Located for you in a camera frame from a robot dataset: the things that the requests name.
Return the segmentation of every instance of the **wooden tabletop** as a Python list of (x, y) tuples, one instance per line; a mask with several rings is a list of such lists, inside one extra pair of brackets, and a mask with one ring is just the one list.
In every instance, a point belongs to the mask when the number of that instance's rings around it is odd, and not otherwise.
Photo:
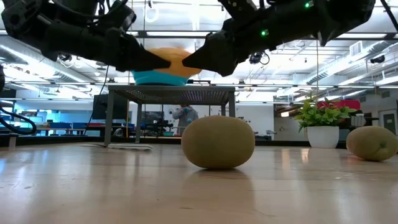
[(152, 152), (88, 144), (0, 152), (2, 224), (393, 224), (398, 157), (257, 147), (235, 170), (207, 171), (178, 145)]

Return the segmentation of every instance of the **green indicator light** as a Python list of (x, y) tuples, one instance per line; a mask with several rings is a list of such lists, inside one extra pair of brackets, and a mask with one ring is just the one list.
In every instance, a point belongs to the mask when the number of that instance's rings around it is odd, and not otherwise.
[(267, 36), (268, 35), (268, 30), (263, 30), (263, 31), (261, 31), (261, 36), (262, 37), (265, 37), (265, 36)]

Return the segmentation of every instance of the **table leg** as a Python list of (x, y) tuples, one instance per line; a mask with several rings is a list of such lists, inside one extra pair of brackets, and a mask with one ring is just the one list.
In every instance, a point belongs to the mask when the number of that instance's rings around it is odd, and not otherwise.
[(235, 92), (228, 93), (228, 101), (229, 101), (229, 116), (235, 117)]
[(141, 138), (141, 117), (142, 117), (142, 104), (139, 103), (137, 108), (136, 143), (139, 143)]
[(221, 115), (225, 116), (226, 112), (225, 112), (225, 105), (221, 105)]
[(110, 90), (109, 94), (108, 94), (108, 107), (106, 109), (105, 142), (104, 142), (105, 146), (108, 146), (109, 144), (111, 144), (113, 99), (114, 99), (114, 90)]

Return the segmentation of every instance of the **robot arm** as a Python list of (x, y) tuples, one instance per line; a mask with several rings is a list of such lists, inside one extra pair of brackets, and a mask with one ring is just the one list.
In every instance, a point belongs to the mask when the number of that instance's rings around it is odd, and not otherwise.
[(256, 9), (251, 0), (219, 0), (231, 14), (223, 27), (206, 36), (205, 44), (183, 60), (186, 67), (232, 74), (251, 54), (314, 36), (329, 40), (365, 23), (375, 0), (267, 0)]
[[(56, 61), (60, 54), (70, 54), (115, 66), (116, 70), (145, 71), (168, 68), (170, 62), (146, 51), (126, 34), (136, 20), (134, 11), (117, 0), (109, 13), (96, 22), (97, 2), (104, 0), (3, 0), (2, 19), (7, 33)], [(78, 16), (63, 7), (92, 16)]]
[[(68, 8), (94, 15), (105, 0), (3, 0), (2, 18), (10, 36), (56, 60), (60, 53), (115, 66), (119, 71), (168, 68), (170, 62), (146, 51), (126, 34), (136, 15), (116, 0), (101, 19), (76, 16)], [(251, 54), (274, 50), (280, 44), (313, 35), (324, 46), (329, 40), (369, 20), (375, 0), (267, 0), (256, 8), (251, 0), (219, 0), (232, 18), (205, 44), (183, 60), (186, 67), (232, 74)]]

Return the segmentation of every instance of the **cantaloupe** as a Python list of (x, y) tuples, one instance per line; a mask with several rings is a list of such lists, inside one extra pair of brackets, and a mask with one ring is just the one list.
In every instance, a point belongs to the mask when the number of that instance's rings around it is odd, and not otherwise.
[(176, 75), (184, 78), (189, 78), (192, 75), (196, 75), (201, 72), (200, 69), (183, 66), (182, 60), (191, 55), (190, 52), (187, 52), (184, 49), (175, 48), (175, 47), (163, 47), (163, 48), (147, 49), (147, 50), (171, 62), (169, 68), (156, 69), (155, 71), (167, 73), (170, 75)]
[(253, 154), (254, 142), (250, 125), (225, 116), (200, 118), (182, 134), (187, 159), (207, 169), (230, 169), (244, 164)]
[(367, 161), (385, 161), (397, 154), (398, 139), (386, 128), (366, 126), (348, 134), (347, 149)]

